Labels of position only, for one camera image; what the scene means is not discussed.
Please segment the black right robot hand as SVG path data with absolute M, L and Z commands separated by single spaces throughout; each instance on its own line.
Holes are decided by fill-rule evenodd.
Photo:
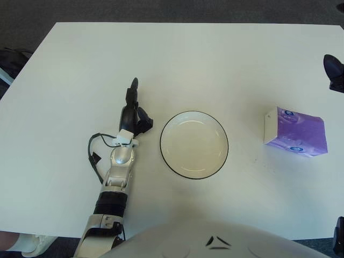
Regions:
M 343 63 L 336 57 L 325 54 L 323 65 L 325 73 L 330 80 L 329 89 L 343 93 Z

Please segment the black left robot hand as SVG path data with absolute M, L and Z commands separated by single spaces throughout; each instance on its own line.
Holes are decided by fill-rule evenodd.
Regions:
M 134 137 L 145 133 L 153 127 L 153 119 L 147 112 L 139 107 L 138 103 L 138 79 L 135 77 L 132 84 L 127 88 L 126 105 L 123 107 L 120 117 L 119 130 L 127 130 Z

